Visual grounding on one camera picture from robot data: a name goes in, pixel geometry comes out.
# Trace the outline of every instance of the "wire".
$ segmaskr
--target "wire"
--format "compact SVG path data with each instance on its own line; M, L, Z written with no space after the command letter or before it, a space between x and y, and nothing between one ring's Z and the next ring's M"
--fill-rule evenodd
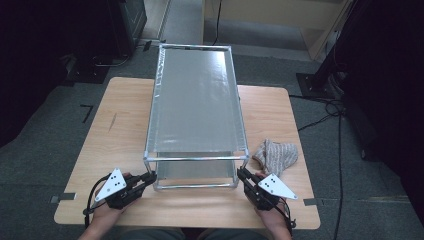
M339 210L338 210L338 214L337 214L337 222L336 222L336 227L334 229L334 235L333 235L333 240L337 239L337 235L339 232L339 226L340 226L340 220L341 220L341 215L342 215L342 208L343 208L343 200L344 200L344 190L343 190L343 174L342 174L342 117L345 113L344 109L340 109L339 106L337 105L337 103L342 103L340 100L325 100L325 99L320 99L320 98L311 98L311 97L302 97L302 96L296 96L296 95L289 95L290 97L293 98L301 98L301 99L305 99L305 100L309 100L309 101L314 101L314 102L320 102L320 103L325 103L325 111L327 112L327 116L321 118L319 121L311 123L306 125L303 128L300 128L298 131L301 131L307 127L311 127L311 126L315 126L321 122L324 122L325 120L329 119L330 117L338 117L339 118L339 126L338 126L338 168L339 168L339 186L340 186L340 203L339 203ZM333 106L336 108L335 112L331 112L328 107L329 106Z
M126 58L125 58L125 60L123 60L122 62L120 62L120 63L118 63L118 64L111 64L111 65L108 65L108 64L94 64L94 66L96 66L96 67L119 67L119 66L121 66L121 65L123 65L124 63L126 63L127 61L128 61L128 59L129 59L130 57L129 56L127 56Z
M339 185L340 185L340 203L339 203L339 212L337 214L337 222L336 222L336 228L334 230L334 237L333 239L336 240L337 239L337 235L339 233L339 226L340 226L340 219L342 216L342 207L343 207L343 198L344 198L344 194L343 194L343 175L342 175L342 115L339 116L339 136L338 136L338 141L339 141Z
M85 209L85 211L84 211L84 215L85 215L85 218L84 218L85 228L88 228L88 226L90 225L90 217L89 217L89 216L90 216L90 212L91 212L93 209L96 209L97 207L100 207L101 205L103 205L103 204L101 204L100 206L97 206L97 207L94 207L94 208L90 208L91 198L93 197L94 191L96 190L97 186L98 186L101 182L106 181L106 180L109 178L109 176L110 176L110 173L109 173L108 175L106 175L106 176L102 177L100 180L98 180L98 181L96 182L96 184L94 184L93 188L91 189L91 192L90 192L90 195L89 195L89 197L88 197L88 201L87 201L87 208L86 208L86 209Z
M216 20L216 37L215 37L215 41L213 42L212 46L215 46L216 42L218 41L218 36L219 36L219 18L221 16L221 5L222 5L222 0L219 1L219 9L218 9L218 19Z
M330 119L331 117L337 117L337 116L341 116L344 114L344 111L341 110L339 108L339 106L337 104L341 104L340 100L326 100L326 99L322 99L322 98L312 98L312 97L303 97L303 96L297 96L297 95L289 95L292 98L300 98L300 99L305 99L305 100L309 100L309 101L313 101L313 102L319 102L319 103L325 103L325 111L327 112L327 115L323 118L321 118L320 120L310 123L306 126L303 126L301 128L299 128L297 131L300 132L302 130L305 130L306 128L309 127L313 127L315 125L318 125L322 122L325 122L326 120ZM334 107L336 109L336 111L330 111L329 107Z

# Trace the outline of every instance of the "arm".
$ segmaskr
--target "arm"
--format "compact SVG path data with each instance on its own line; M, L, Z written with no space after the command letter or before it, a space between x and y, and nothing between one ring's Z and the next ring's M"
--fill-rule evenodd
M126 208L122 210L113 209L109 208L106 203L103 204L94 211L91 224L79 237L79 239L101 239L115 225L125 209Z
M266 177L263 173L256 173L260 177ZM280 209L284 209L283 204L278 204ZM255 208L256 214L261 217L262 223L271 232L274 240L291 240L289 230L287 229L284 217L276 209L261 211Z

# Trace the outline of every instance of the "black equipment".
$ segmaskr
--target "black equipment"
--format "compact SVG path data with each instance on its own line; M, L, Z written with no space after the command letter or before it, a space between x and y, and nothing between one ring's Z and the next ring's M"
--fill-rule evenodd
M240 167L237 169L237 176L244 184L244 194L247 199L249 199L258 210L270 211L273 208L276 209L284 217L290 235L293 235L293 228L296 227L296 219L294 221L291 220L290 208L287 202L283 198L272 195L259 187L258 183L262 181L263 178L250 173L246 168ZM278 207L279 203L284 204L284 212Z

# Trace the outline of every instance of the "crumpled fabric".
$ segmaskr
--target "crumpled fabric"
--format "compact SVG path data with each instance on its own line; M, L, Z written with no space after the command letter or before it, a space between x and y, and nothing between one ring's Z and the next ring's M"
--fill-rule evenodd
M293 143L277 143L265 139L252 158L259 162L266 174L274 173L281 177L283 171L297 161L298 152Z

